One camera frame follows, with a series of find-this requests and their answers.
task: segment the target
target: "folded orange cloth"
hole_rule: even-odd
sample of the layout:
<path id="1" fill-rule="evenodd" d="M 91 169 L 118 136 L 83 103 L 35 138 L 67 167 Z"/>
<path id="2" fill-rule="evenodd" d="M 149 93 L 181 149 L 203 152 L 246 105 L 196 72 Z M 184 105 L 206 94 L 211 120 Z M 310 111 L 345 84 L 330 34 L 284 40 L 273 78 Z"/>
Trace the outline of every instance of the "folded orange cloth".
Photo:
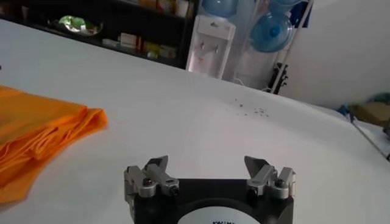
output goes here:
<path id="1" fill-rule="evenodd" d="M 106 125 L 102 109 L 0 86 L 0 203 L 23 199 L 51 159 Z"/>

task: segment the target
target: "screw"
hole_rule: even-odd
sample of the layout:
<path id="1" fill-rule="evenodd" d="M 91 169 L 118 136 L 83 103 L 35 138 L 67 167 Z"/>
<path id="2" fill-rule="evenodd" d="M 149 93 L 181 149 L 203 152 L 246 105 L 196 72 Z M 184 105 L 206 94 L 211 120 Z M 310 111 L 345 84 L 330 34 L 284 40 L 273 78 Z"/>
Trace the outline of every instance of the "screw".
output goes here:
<path id="1" fill-rule="evenodd" d="M 282 179 L 277 179 L 275 181 L 275 187 L 284 187 L 285 186 L 285 181 Z"/>
<path id="2" fill-rule="evenodd" d="M 169 193 L 172 196 L 177 196 L 179 194 L 179 189 L 176 186 L 173 186 L 169 189 Z"/>
<path id="3" fill-rule="evenodd" d="M 144 178 L 144 180 L 142 181 L 143 186 L 150 186 L 152 183 L 153 182 L 150 178 Z"/>

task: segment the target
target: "white table surface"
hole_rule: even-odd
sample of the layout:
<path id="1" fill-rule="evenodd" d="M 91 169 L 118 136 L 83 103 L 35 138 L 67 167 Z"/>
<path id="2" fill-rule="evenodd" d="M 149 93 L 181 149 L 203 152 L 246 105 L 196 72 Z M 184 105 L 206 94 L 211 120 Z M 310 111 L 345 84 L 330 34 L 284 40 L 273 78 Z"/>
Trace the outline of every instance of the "white table surface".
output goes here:
<path id="1" fill-rule="evenodd" d="M 296 224 L 390 220 L 390 164 L 351 124 L 302 103 L 1 20 L 0 65 L 2 85 L 109 118 L 53 160 L 2 224 L 132 223 L 122 172 L 162 155 L 177 178 L 248 178 L 244 155 L 292 167 Z"/>

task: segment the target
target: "blue water jug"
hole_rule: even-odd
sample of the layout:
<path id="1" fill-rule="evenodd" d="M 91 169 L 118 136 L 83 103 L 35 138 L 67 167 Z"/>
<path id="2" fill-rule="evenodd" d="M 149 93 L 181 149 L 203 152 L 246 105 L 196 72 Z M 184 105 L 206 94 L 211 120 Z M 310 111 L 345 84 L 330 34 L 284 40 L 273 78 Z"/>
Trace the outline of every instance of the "blue water jug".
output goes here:
<path id="1" fill-rule="evenodd" d="M 238 0 L 203 0 L 202 7 L 207 13 L 224 18 L 237 13 Z"/>
<path id="2" fill-rule="evenodd" d="M 293 26 L 284 13 L 265 13 L 250 32 L 250 44 L 259 52 L 277 52 L 291 40 Z"/>
<path id="3" fill-rule="evenodd" d="M 269 0 L 268 9 L 270 12 L 286 13 L 294 8 L 294 5 L 302 0 Z"/>

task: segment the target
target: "white water dispenser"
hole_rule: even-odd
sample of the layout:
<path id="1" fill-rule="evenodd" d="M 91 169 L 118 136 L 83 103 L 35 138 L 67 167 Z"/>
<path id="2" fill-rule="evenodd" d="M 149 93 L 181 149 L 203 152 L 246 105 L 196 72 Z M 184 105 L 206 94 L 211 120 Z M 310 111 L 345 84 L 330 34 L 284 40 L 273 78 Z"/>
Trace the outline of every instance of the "white water dispenser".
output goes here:
<path id="1" fill-rule="evenodd" d="M 203 0 L 206 15 L 195 19 L 186 69 L 221 79 L 236 27 L 227 18 L 236 14 L 238 0 Z"/>

